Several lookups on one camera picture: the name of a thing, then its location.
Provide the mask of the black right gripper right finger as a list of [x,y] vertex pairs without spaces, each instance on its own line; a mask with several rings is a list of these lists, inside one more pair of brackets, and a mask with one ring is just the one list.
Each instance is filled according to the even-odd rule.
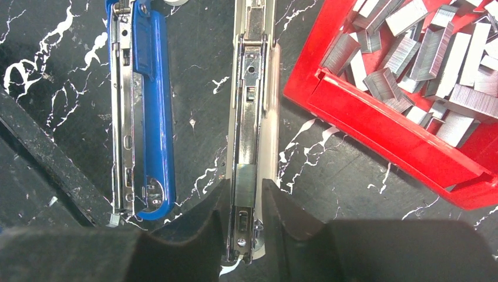
[[485,239],[454,220],[322,222],[262,182],[270,281],[496,281]]

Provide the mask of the red plastic bin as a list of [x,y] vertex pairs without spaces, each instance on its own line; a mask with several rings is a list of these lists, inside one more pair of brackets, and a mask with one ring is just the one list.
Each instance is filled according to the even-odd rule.
[[459,149],[322,67],[352,19],[353,1],[325,1],[284,96],[397,165],[448,202],[497,204],[497,124],[479,125]]

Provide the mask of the black silver stapler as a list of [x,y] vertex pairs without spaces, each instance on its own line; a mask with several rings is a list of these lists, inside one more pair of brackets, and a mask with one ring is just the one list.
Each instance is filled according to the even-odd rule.
[[[275,1],[236,1],[227,171],[230,219],[227,259],[250,264],[265,254],[263,181],[277,174],[281,49],[274,36]],[[235,168],[257,167],[255,206],[234,205]]]

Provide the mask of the silver staple strip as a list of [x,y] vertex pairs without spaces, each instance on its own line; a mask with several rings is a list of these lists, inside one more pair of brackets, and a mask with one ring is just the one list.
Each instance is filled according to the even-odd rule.
[[257,180],[255,164],[238,164],[235,168],[234,205],[254,208]]

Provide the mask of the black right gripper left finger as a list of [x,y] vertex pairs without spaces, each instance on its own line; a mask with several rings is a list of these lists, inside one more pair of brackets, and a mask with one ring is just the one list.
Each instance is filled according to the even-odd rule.
[[155,232],[16,227],[1,234],[2,281],[218,281],[228,180]]

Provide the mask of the blue stapler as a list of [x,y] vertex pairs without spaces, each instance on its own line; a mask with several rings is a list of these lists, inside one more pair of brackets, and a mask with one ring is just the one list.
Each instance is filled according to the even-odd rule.
[[176,202],[165,16],[150,1],[106,1],[112,107],[112,223],[156,221]]

